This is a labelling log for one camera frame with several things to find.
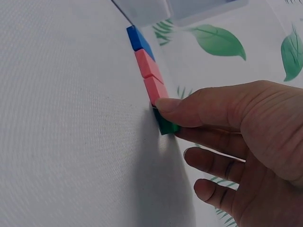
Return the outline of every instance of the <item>foam block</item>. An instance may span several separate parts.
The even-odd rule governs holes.
[[[145,87],[150,98],[151,104],[155,106],[158,98],[168,98],[167,90],[160,81],[155,77],[148,77],[144,79]]]
[[[133,50],[138,51],[144,49],[149,54],[149,56],[155,61],[155,57],[153,56],[151,47],[146,41],[146,39],[143,37],[141,32],[135,26],[130,26],[126,30],[131,41]]]
[[[167,121],[166,119],[164,119],[161,116],[159,110],[155,106],[153,106],[152,109],[153,109],[153,113],[155,114],[156,120],[158,122],[161,135],[176,133],[180,130],[180,126],[173,124]]]
[[[149,56],[149,54],[144,49],[141,49],[136,51],[135,55],[142,77],[145,79],[148,77],[155,77],[158,81],[164,84],[159,67],[156,62]]]

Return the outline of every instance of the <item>plastic container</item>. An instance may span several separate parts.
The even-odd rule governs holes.
[[[142,27],[165,19],[187,26],[245,6],[249,0],[112,0],[136,26]]]

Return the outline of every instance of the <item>white backdrop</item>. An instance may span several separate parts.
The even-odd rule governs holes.
[[[1,227],[196,226],[127,26],[110,0],[0,0]]]

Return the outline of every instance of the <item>red block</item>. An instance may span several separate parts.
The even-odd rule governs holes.
[[[158,98],[169,97],[164,84],[160,83],[155,77],[144,79],[144,83],[152,105],[156,105],[155,103]]]
[[[155,77],[158,81],[164,84],[159,67],[156,62],[149,56],[149,54],[144,49],[141,49],[136,51],[135,55],[142,77],[145,79],[149,77]]]

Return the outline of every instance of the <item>stack of blocks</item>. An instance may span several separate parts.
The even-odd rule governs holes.
[[[141,75],[144,79],[145,87],[150,98],[155,117],[159,124],[161,135],[179,131],[180,127],[165,120],[156,108],[155,103],[158,98],[168,98],[169,96],[159,67],[152,54],[150,45],[135,26],[128,27],[127,33],[134,50]]]

